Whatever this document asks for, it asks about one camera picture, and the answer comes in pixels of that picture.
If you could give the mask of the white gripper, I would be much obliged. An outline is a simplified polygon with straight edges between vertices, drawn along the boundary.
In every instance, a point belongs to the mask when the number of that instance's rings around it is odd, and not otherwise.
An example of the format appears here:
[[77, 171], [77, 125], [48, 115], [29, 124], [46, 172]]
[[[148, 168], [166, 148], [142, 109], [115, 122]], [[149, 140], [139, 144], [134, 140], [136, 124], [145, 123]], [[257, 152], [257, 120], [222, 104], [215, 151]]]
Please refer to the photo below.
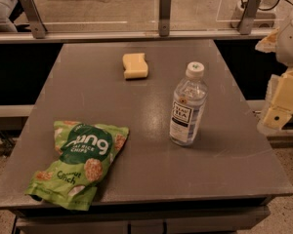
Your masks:
[[293, 10], [280, 24], [280, 29], [274, 29], [260, 40], [255, 49], [262, 53], [276, 52], [277, 61], [291, 67], [280, 76], [271, 76], [262, 111], [262, 124], [281, 130], [293, 116]]

